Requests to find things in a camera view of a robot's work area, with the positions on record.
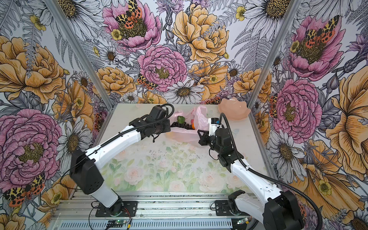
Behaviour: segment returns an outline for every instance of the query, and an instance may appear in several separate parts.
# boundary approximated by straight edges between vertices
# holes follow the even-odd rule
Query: wire
[[[95,201],[92,201],[92,202],[91,202],[92,209],[91,209],[91,211],[89,212],[89,215],[88,215],[88,224],[89,224],[89,227],[91,228],[91,230],[93,230],[93,228],[92,228],[92,226],[91,226],[91,221],[90,221],[91,213],[92,213],[92,211],[93,211],[95,208],[98,208],[98,206],[93,206],[92,204],[93,204],[93,202],[96,202],[96,201],[97,201],[97,200],[95,200]]]
[[[258,223],[259,223],[259,221],[255,220],[254,224],[247,230],[253,230],[257,226]]]
[[[212,205],[214,204],[215,202],[213,202],[210,206],[209,206],[209,209],[211,209],[212,211],[216,211],[216,208],[215,209],[212,209]]]
[[[273,179],[271,177],[268,177],[266,175],[263,175],[253,169],[251,169],[250,167],[247,167],[243,160],[241,159],[240,157],[240,153],[238,152],[237,148],[236,148],[236,145],[235,145],[235,141],[234,141],[234,137],[233,137],[233,133],[231,132],[231,128],[230,128],[230,125],[229,125],[229,122],[226,118],[226,115],[224,113],[221,113],[220,114],[220,118],[219,118],[219,124],[221,124],[221,119],[222,117],[224,118],[225,120],[225,123],[226,123],[226,127],[229,131],[229,135],[230,135],[230,138],[231,138],[231,142],[233,143],[233,147],[234,147],[234,151],[236,153],[236,156],[238,157],[238,160],[239,162],[243,165],[243,167],[245,169],[247,169],[248,171],[250,171],[251,173],[263,178],[263,179],[266,179],[266,180],[269,180],[271,182],[274,182],[275,184],[280,184],[282,186],[285,186],[286,188],[290,189],[290,190],[293,190],[294,192],[298,193],[300,196],[302,196],[303,198],[305,198],[313,207],[313,209],[316,211],[316,214],[317,214],[317,219],[318,219],[318,222],[317,222],[317,226],[316,226],[316,230],[321,230],[322,229],[322,215],[321,215],[321,211],[319,210],[318,206],[316,205],[316,203],[314,203],[314,201],[309,197],[307,196],[305,193],[303,193],[302,191],[300,191],[299,189],[297,188],[294,188],[293,186],[290,186],[289,184],[286,184],[282,181],[279,181],[279,180],[276,180],[276,179]]]
[[[174,106],[172,104],[169,104],[169,103],[166,103],[166,104],[163,104],[163,105],[158,105],[160,106],[161,108],[162,107],[165,107],[166,108],[166,114],[168,113],[168,109],[166,106],[170,106],[171,107],[171,112],[169,114],[167,114],[167,116],[165,116],[164,118],[162,119],[159,119],[157,121],[153,121],[153,122],[150,122],[148,124],[145,124],[145,125],[141,125],[141,126],[137,126],[137,127],[134,127],[134,128],[130,128],[128,130],[125,130],[123,132],[119,132],[117,135],[113,136],[112,138],[110,138],[109,140],[105,141],[104,143],[102,143],[100,145],[99,148],[97,148],[96,150],[94,150],[92,153],[88,154],[86,157],[84,157],[82,160],[80,160],[78,163],[76,163],[74,166],[70,167],[67,171],[65,171],[65,173],[63,174],[62,178],[66,175],[67,172],[69,172],[71,169],[75,168],[78,164],[80,164],[83,160],[85,160],[86,158],[88,158],[90,155],[92,154],[95,154],[98,150],[100,150],[102,147],[104,147],[105,145],[107,145],[108,143],[116,140],[117,138],[123,136],[124,134],[127,134],[131,131],[134,131],[138,128],[143,128],[143,127],[146,127],[146,126],[150,126],[150,125],[153,125],[153,124],[157,124],[157,123],[160,123],[160,122],[163,122],[167,119],[169,119],[173,114],[174,114]]]

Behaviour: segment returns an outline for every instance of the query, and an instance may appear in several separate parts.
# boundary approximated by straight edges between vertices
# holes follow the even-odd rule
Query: wall
[[[107,115],[92,87],[41,1],[1,1],[3,229],[44,230],[60,200],[71,195],[75,184],[63,177],[71,152],[93,144]]]
[[[252,110],[277,175],[320,207],[323,228],[367,229],[368,1],[302,5],[263,87],[270,94]],[[297,198],[315,229],[315,211]]]

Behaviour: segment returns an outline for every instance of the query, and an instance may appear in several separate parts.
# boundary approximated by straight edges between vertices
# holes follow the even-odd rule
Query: pink plastic bag
[[[184,128],[172,127],[171,132],[165,133],[168,138],[179,142],[198,142],[198,130],[208,130],[207,108],[205,106],[194,107],[189,113],[176,112],[170,118],[170,124],[177,121],[177,116],[185,117],[185,122],[189,123],[194,119],[195,130],[187,130]]]

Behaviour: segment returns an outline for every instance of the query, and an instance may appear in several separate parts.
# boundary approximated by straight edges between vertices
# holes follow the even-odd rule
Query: pink peony
[[[341,18],[334,29],[334,36],[327,43],[317,41],[311,48],[307,48],[305,43],[305,33],[309,29],[318,31],[328,22],[322,22],[322,18],[316,21],[310,16],[306,17],[297,29],[297,33],[292,36],[290,53],[286,57],[287,69],[296,73],[299,77],[309,78],[317,81],[327,74],[340,60],[344,52],[339,52],[341,40],[345,30],[341,30]]]
[[[295,143],[311,137],[321,122],[322,108],[318,104],[316,87],[306,79],[294,82],[288,79],[277,94],[275,130],[281,129],[292,136]]]
[[[120,53],[135,52],[137,50],[147,49],[151,45],[160,42],[161,38],[161,21],[158,16],[154,17],[153,13],[148,8],[147,4],[137,0],[138,7],[142,9],[142,18],[134,23],[133,28],[127,29],[124,26],[119,26],[116,17],[121,14],[126,14],[128,4],[118,7],[111,6],[102,9],[105,30],[112,34],[112,40],[118,43]]]
[[[156,83],[157,90],[168,91],[168,87],[184,81],[187,77],[187,66],[183,56],[176,51],[158,45],[152,46],[137,59],[141,74],[150,82]]]
[[[49,115],[23,109],[0,118],[0,188],[25,187],[41,173],[50,179],[56,161],[61,128]]]

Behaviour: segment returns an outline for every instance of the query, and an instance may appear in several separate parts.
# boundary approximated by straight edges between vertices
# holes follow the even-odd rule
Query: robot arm
[[[93,196],[102,203],[111,216],[119,215],[124,204],[121,198],[106,185],[99,170],[131,144],[153,134],[169,132],[168,117],[173,110],[168,115],[163,106],[165,105],[153,107],[149,115],[130,122],[127,127],[106,142],[85,152],[77,150],[72,155],[71,165],[74,167],[70,170],[71,178],[85,194]],[[250,198],[242,190],[234,192],[228,200],[233,214],[246,212],[263,222],[266,230],[300,230],[304,227],[295,196],[291,192],[282,192],[275,184],[250,172],[248,169],[252,167],[245,159],[243,162],[246,167],[240,163],[234,152],[229,131],[227,128],[220,127],[218,118],[210,118],[209,131],[198,130],[198,134],[199,144],[209,145],[212,150],[215,150],[219,154],[221,165],[240,178],[258,198],[258,201]]]

